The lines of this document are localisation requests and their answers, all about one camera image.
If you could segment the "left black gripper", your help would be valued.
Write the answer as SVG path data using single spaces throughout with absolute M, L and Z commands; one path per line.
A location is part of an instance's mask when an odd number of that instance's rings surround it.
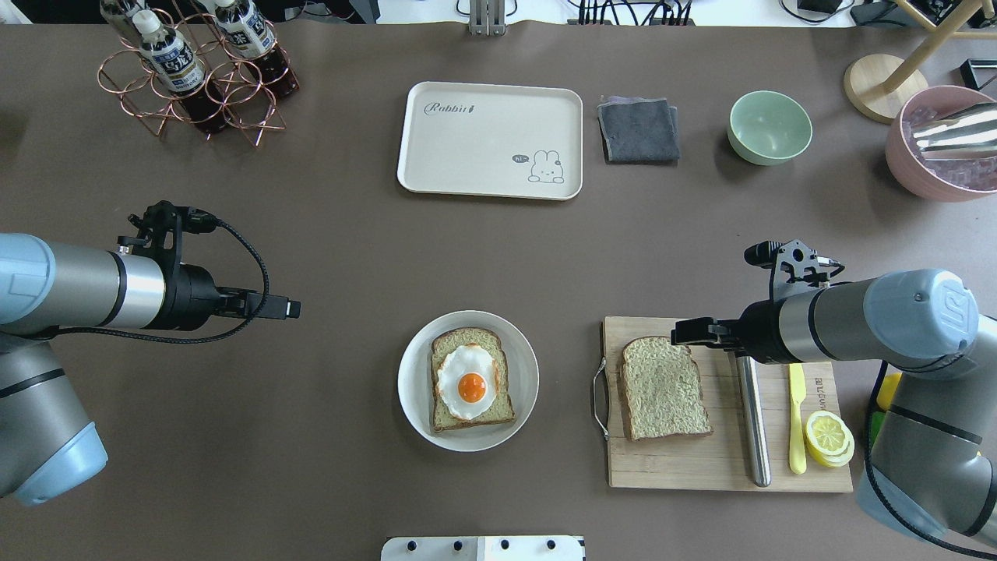
M 298 319 L 301 302 L 280 295 L 247 295 L 247 290 L 218 287 L 209 271 L 200 266 L 177 265 L 164 271 L 163 330 L 190 331 L 211 316 L 248 315 L 263 319 Z

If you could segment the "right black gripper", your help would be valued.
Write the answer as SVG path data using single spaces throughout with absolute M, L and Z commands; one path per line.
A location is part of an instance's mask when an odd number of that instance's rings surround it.
M 716 326 L 726 328 L 719 340 L 713 341 L 712 317 L 695 317 L 676 322 L 671 330 L 671 342 L 676 345 L 698 345 L 723 349 L 723 351 L 743 351 L 756 362 L 764 365 L 782 363 L 782 337 L 779 333 L 777 317 L 782 309 L 780 303 L 771 301 L 755 302 L 748 306 L 738 319 L 717 320 Z

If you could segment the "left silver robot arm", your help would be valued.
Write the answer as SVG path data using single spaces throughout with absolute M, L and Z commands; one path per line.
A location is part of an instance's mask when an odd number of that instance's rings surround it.
M 97 423 L 63 363 L 65 349 L 147 351 L 188 347 L 214 317 L 236 326 L 299 317 L 301 303 L 228 288 L 185 265 L 181 233 L 139 234 L 120 249 L 2 235 L 2 496 L 36 506 L 100 473 L 109 462 Z

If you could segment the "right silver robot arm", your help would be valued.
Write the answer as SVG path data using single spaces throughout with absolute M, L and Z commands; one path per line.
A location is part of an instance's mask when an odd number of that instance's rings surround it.
M 899 369 L 859 504 L 932 543 L 954 531 L 995 544 L 995 462 L 979 452 L 995 420 L 995 320 L 951 271 L 894 271 L 780 295 L 737 319 L 682 320 L 671 340 L 766 365 L 880 360 Z

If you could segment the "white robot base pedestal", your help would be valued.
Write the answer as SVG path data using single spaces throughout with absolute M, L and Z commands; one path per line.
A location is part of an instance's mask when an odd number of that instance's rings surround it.
M 583 536 L 566 534 L 394 537 L 381 560 L 585 560 Z

